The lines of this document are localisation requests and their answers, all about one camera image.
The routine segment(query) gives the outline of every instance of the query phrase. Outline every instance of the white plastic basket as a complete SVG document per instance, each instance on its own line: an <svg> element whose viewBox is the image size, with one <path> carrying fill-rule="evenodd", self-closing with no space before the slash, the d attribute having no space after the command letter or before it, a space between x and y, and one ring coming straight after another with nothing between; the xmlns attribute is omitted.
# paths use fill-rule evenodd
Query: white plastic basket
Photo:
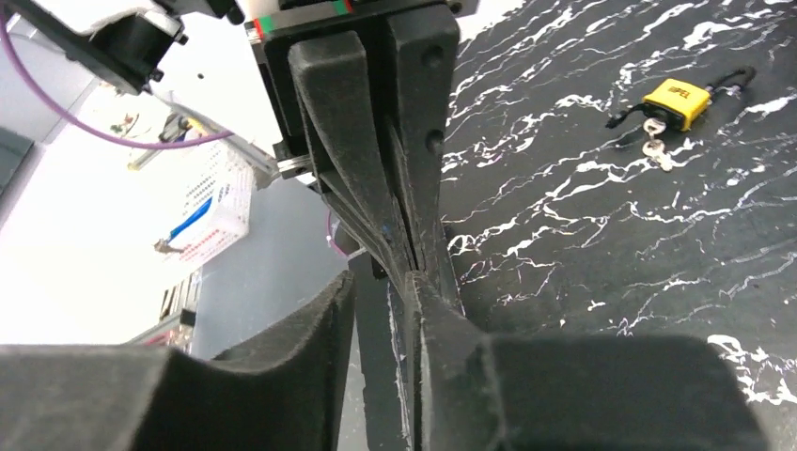
<svg viewBox="0 0 797 451"><path fill-rule="evenodd" d="M252 167L223 142L199 146L172 165L180 177L182 196L175 197L175 215L166 230L164 283L177 284L249 233L249 208L255 177Z"/></svg>

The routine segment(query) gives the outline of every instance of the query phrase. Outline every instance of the green stripe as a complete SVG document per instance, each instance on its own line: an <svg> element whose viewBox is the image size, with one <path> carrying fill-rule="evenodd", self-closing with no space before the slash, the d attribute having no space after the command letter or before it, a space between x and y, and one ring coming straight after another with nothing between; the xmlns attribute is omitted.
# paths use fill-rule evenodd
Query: green stripe
<svg viewBox="0 0 797 451"><path fill-rule="evenodd" d="M345 16L349 14L349 11L346 9L346 4L343 3L343 0L337 0L336 2L332 2L335 6L335 12L338 16Z"/></svg>
<svg viewBox="0 0 797 451"><path fill-rule="evenodd" d="M260 29L263 30L263 33L270 33L273 31L272 16L263 16L258 20L260 21Z"/></svg>

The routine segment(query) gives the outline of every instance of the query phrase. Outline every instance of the blue object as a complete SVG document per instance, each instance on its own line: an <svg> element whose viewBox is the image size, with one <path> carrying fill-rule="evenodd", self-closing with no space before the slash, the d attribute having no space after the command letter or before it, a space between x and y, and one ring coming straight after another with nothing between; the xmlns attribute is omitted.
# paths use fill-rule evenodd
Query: blue object
<svg viewBox="0 0 797 451"><path fill-rule="evenodd" d="M195 223L196 221L199 221L199 218L201 218L202 216L205 216L205 213L207 213L208 210L211 209L211 203L213 203L213 198L212 197L210 199L206 200L204 204L200 205L199 208L196 209L196 211L194 211L194 214L189 216L188 219L183 221L182 224L180 224L177 227L175 227L174 229L172 229L172 231L169 232L169 241L168 242L171 242L172 240L174 240L180 233L182 233L183 230L185 230L186 228L190 227L191 224Z"/></svg>

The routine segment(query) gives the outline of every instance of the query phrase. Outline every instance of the lock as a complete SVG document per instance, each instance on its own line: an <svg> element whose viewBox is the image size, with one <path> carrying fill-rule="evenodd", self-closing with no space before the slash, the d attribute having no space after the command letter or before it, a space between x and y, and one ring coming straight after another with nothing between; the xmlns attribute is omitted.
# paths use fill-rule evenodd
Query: lock
<svg viewBox="0 0 797 451"><path fill-rule="evenodd" d="M642 98L628 110L620 111L609 117L606 128L614 129L634 111L641 111L646 117L661 120L668 129L688 131L695 119L711 104L711 99L720 88L731 93L739 93L756 77L756 70L750 66L742 66L726 73L708 83L706 87L698 87L690 83L668 78L653 92Z"/></svg>
<svg viewBox="0 0 797 451"><path fill-rule="evenodd" d="M642 112L660 119L667 128L686 132L710 102L711 93L706 89L668 78L642 98Z"/></svg>

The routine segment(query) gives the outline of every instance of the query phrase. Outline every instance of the black marble surface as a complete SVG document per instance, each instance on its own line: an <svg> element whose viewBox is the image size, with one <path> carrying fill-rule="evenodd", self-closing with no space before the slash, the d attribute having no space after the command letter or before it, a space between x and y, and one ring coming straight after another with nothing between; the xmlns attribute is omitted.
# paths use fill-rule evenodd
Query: black marble surface
<svg viewBox="0 0 797 451"><path fill-rule="evenodd" d="M773 449L797 443L797 10L784 0L526 1L461 47L443 215L488 331L692 334L722 351ZM607 115L740 65L693 129Z"/></svg>

